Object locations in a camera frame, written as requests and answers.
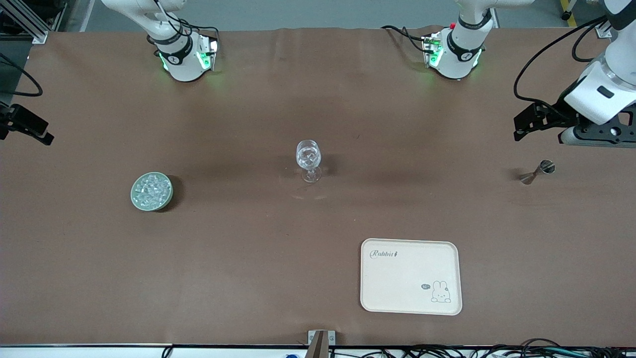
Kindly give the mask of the steel double jigger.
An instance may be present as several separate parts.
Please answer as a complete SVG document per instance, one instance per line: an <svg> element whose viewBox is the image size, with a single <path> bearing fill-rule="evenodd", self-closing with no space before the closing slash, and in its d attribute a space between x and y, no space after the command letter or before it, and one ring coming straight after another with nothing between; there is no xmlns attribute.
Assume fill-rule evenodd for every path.
<svg viewBox="0 0 636 358"><path fill-rule="evenodd" d="M555 172L555 169L556 166L553 161L542 160L533 172L520 175L519 181L524 185L531 185L538 176L552 174Z"/></svg>

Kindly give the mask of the clear wine glass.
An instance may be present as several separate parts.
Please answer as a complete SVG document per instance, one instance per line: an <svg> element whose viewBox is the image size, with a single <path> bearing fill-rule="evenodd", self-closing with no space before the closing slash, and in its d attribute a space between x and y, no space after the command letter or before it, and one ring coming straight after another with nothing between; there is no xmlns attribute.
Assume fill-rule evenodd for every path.
<svg viewBox="0 0 636 358"><path fill-rule="evenodd" d="M303 140L296 146L296 163L301 168L302 179L307 183L316 183L320 179L321 159L321 151L316 141Z"/></svg>

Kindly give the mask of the cream rabbit print tray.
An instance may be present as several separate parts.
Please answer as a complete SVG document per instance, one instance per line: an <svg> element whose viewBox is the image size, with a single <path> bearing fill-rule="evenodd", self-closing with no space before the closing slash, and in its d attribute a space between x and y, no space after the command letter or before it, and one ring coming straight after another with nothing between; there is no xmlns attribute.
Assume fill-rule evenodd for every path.
<svg viewBox="0 0 636 358"><path fill-rule="evenodd" d="M368 238L360 250L365 310L455 316L463 309L459 252L453 243Z"/></svg>

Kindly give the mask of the brown table cover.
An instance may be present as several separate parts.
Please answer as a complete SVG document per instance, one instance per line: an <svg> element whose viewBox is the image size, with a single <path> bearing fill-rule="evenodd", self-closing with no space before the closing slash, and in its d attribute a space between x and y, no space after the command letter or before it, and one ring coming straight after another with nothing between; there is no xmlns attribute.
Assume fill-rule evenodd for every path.
<svg viewBox="0 0 636 358"><path fill-rule="evenodd" d="M15 101L55 139L0 141L0 344L636 346L636 149L513 139L563 33L495 30L455 81L386 30L227 32L192 83L140 32L52 35ZM461 312L365 310L368 238L453 243Z"/></svg>

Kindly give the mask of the aluminium frame profile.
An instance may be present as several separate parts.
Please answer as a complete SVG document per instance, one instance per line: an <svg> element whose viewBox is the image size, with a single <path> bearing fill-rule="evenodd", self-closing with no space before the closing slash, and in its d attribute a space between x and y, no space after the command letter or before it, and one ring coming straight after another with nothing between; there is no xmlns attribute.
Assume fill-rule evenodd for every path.
<svg viewBox="0 0 636 358"><path fill-rule="evenodd" d="M45 44L51 31L48 24L22 0L0 0L0 7L32 38L32 44Z"/></svg>

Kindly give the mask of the green-lit left base plate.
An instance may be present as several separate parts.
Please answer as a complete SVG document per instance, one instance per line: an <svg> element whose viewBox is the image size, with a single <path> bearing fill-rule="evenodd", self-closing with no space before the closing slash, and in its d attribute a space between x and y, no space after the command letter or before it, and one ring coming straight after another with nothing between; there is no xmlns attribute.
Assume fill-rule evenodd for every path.
<svg viewBox="0 0 636 358"><path fill-rule="evenodd" d="M423 59L427 68L437 68L444 54L441 31L421 37Z"/></svg>

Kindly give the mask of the green-lit base plate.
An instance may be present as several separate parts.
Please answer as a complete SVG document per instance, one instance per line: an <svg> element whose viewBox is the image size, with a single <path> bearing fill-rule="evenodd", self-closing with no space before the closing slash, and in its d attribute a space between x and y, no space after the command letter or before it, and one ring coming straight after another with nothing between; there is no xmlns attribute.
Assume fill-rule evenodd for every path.
<svg viewBox="0 0 636 358"><path fill-rule="evenodd" d="M217 38L200 34L198 36L197 58L205 71L213 71L219 49Z"/></svg>
<svg viewBox="0 0 636 358"><path fill-rule="evenodd" d="M444 54L441 31L421 37L423 59L427 68L437 68Z"/></svg>

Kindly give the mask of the green-lit right base plate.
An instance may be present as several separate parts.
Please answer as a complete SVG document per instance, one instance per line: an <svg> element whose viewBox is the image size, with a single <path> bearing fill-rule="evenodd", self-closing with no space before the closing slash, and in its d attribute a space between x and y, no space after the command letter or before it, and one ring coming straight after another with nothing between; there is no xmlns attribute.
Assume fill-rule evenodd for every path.
<svg viewBox="0 0 636 358"><path fill-rule="evenodd" d="M213 71L219 49L217 38L200 34L198 36L197 58L205 71Z"/></svg>

